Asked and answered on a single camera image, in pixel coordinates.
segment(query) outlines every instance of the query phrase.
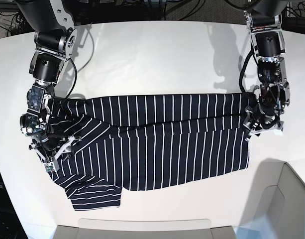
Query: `gray floor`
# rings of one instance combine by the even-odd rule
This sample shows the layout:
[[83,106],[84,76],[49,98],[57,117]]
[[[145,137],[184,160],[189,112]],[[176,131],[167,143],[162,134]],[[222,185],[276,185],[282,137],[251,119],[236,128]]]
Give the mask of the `gray floor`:
[[[228,6],[223,0],[205,0],[204,6],[193,16],[186,18],[186,21],[209,21],[209,22],[225,22],[225,23],[236,23],[245,24],[243,12],[237,11],[230,6]],[[245,0],[234,0],[235,4],[242,5]],[[198,3],[198,0],[191,0],[182,7],[172,11],[171,9],[180,3],[167,3],[167,20],[179,20],[180,18],[186,16],[191,9]],[[9,28],[12,16],[1,16],[0,25],[5,28]],[[7,31],[0,28],[0,38],[6,37]]]

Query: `black fabric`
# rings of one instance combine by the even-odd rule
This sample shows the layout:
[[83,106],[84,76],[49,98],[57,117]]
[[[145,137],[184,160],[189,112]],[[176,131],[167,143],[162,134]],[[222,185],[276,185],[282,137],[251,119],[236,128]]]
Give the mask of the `black fabric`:
[[82,141],[50,176],[75,210],[92,210],[119,206],[122,188],[154,190],[247,168],[247,105],[241,94],[68,100],[50,124]]

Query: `navy striped shirt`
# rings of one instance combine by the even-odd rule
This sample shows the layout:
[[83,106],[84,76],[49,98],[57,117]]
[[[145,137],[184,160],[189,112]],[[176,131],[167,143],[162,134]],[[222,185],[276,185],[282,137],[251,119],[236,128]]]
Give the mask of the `navy striped shirt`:
[[50,176],[75,210],[92,210],[118,207],[122,188],[154,190],[247,168],[247,105],[241,94],[70,99],[50,124],[82,141]]

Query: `white table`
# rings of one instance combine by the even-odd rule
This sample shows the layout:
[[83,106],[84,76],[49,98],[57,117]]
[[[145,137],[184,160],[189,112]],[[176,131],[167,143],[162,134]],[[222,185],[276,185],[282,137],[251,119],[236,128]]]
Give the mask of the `white table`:
[[[146,21],[78,31],[73,59],[78,69],[90,61],[78,73],[73,97],[239,92],[240,55],[245,59],[250,50],[244,25]],[[282,117],[284,136],[270,132],[253,137],[248,169],[162,190],[123,190],[120,208],[75,212],[64,190],[28,150],[31,139],[19,130],[26,92],[34,82],[28,73],[33,36],[0,39],[0,171],[26,232],[34,238],[49,238],[56,225],[79,227],[79,219],[245,224],[263,190],[277,184],[283,161],[305,158],[305,36],[284,32],[291,85],[291,105]],[[258,82],[252,60],[246,76],[247,89]],[[58,96],[66,95],[73,77],[69,66],[56,87]]]

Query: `shirt sleeve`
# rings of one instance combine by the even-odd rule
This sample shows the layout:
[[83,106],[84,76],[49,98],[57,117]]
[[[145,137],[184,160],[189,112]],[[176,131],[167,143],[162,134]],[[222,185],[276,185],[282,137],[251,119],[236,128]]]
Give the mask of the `shirt sleeve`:
[[105,179],[87,175],[69,175],[54,181],[65,189],[76,211],[119,207],[121,188]]

